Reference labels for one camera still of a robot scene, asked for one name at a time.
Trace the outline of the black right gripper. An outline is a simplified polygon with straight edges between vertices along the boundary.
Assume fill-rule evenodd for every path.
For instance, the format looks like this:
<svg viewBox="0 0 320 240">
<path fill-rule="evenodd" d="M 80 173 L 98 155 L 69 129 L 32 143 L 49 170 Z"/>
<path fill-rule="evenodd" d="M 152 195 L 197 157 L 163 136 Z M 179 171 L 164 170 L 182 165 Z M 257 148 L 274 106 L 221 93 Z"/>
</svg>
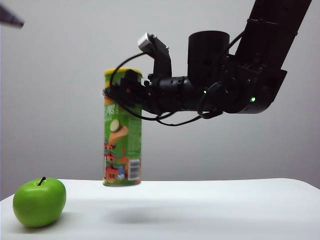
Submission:
<svg viewBox="0 0 320 240">
<path fill-rule="evenodd" d="M 141 88 L 142 109 L 148 113 L 160 115 L 193 110 L 193 85 L 186 76 L 152 76 L 141 85 L 142 77 L 138 69 L 107 69 L 102 90 L 105 110 L 121 104 L 133 111 L 141 104 Z"/>
</svg>

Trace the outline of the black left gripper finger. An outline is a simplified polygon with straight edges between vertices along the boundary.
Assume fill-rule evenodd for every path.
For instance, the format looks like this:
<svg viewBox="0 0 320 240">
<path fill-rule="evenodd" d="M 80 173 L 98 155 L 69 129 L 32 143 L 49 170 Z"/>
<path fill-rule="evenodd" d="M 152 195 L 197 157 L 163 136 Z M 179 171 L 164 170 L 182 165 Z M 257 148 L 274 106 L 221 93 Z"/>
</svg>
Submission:
<svg viewBox="0 0 320 240">
<path fill-rule="evenodd" d="M 3 4 L 0 5 L 0 23 L 12 27 L 23 27 L 25 22 Z"/>
</svg>

